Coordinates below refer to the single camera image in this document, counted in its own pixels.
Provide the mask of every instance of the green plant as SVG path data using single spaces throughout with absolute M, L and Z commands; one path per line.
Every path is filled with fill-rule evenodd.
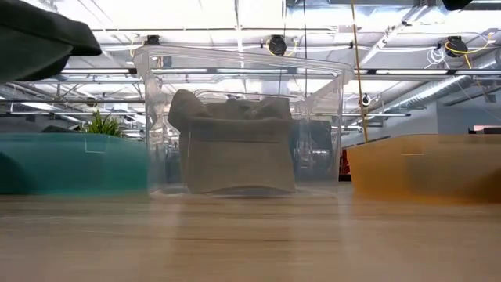
M 110 115 L 102 118 L 99 111 L 96 111 L 93 115 L 94 121 L 87 128 L 87 132 L 120 137 L 121 132 L 117 120 L 110 118 Z

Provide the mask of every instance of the wooden table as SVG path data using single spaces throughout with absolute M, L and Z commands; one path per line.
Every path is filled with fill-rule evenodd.
M 501 206 L 0 197 L 0 281 L 501 281 Z

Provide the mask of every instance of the exposed ductwork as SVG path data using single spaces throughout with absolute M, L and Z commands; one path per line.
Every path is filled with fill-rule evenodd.
M 475 60 L 477 69 L 499 69 L 501 68 L 501 49 L 496 49 L 493 52 Z M 396 100 L 380 107 L 373 112 L 387 113 L 401 108 L 416 108 L 426 106 L 429 103 L 445 97 L 461 89 L 471 86 L 474 79 L 470 75 L 458 75 L 444 81 L 433 81 L 422 85 L 413 91 L 407 92 Z

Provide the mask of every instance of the wall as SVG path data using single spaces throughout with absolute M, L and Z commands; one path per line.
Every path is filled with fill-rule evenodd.
M 501 126 L 501 92 L 494 93 L 497 103 L 486 103 L 484 97 L 446 107 L 439 104 L 438 133 L 467 134 L 474 125 Z
M 385 121 L 383 128 L 369 128 L 369 140 L 386 136 L 438 133 L 437 107 L 435 103 L 428 105 L 425 110 L 411 110 L 410 113 L 410 117 L 390 117 Z M 351 146 L 363 142 L 363 133 L 341 137 L 341 146 Z

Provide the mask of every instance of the transparent container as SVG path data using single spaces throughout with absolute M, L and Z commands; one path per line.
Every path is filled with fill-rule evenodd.
M 159 45 L 137 49 L 134 64 L 146 86 L 151 193 L 336 192 L 353 66 Z M 308 88 L 312 77 L 325 83 Z

